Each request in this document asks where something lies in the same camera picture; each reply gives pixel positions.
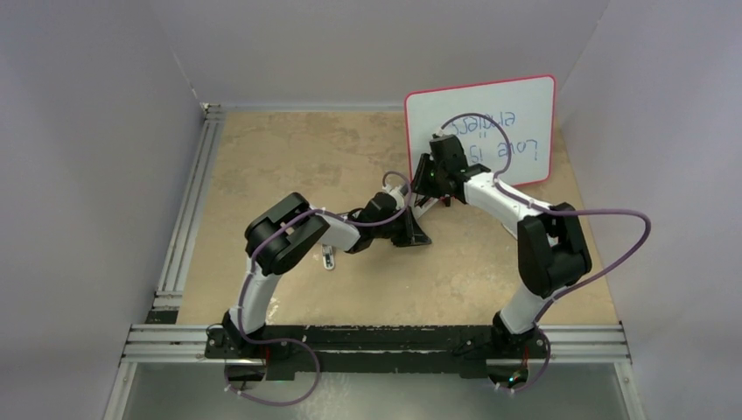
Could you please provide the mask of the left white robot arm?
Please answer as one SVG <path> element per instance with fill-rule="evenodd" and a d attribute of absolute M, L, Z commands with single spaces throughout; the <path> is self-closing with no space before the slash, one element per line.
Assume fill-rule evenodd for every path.
<path fill-rule="evenodd" d="M 223 317 L 227 347 L 238 357 L 258 352 L 271 298 L 282 275 L 293 270 L 315 245 L 348 254 L 367 249 L 375 239 L 398 248 L 430 245 L 413 210 L 398 193 L 378 192 L 364 207 L 331 213 L 311 206 L 292 192 L 245 231 L 247 272 L 235 306 Z"/>

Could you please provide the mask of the aluminium frame rail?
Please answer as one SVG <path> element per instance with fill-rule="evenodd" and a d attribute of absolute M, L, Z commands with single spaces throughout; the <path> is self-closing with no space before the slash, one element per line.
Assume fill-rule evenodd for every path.
<path fill-rule="evenodd" d="M 199 147 L 186 181 L 178 217 L 155 290 L 153 302 L 155 311 L 174 311 L 182 305 L 200 221 L 207 201 L 210 178 L 228 113 L 219 104 L 207 104 L 204 110 L 205 119 Z"/>

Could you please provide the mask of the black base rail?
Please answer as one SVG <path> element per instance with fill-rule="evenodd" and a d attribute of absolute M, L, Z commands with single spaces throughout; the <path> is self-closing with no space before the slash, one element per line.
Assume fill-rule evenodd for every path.
<path fill-rule="evenodd" d="M 505 381 L 547 354 L 540 333 L 502 338 L 490 325 L 266 325 L 249 337 L 229 323 L 209 327 L 205 356 L 260 362 L 270 381 L 316 371 Z"/>

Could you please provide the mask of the red-framed whiteboard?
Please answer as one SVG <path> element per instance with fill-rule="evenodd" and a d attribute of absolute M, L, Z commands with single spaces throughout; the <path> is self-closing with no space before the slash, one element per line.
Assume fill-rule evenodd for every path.
<path fill-rule="evenodd" d="M 482 164 L 511 186 L 551 174 L 557 79 L 538 75 L 412 92 L 404 101 L 409 173 L 439 130 L 459 138 L 469 164 Z"/>

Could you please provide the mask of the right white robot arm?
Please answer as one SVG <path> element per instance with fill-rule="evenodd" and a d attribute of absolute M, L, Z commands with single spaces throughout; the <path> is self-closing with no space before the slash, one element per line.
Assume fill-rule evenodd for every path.
<path fill-rule="evenodd" d="M 491 343 L 511 356 L 525 345 L 542 310 L 592 270 L 584 231 L 568 203 L 552 206 L 501 181 L 483 164 L 470 164 L 457 136 L 434 136 L 422 154 L 413 191 L 453 197 L 497 219 L 517 241 L 521 286 L 493 317 Z"/>

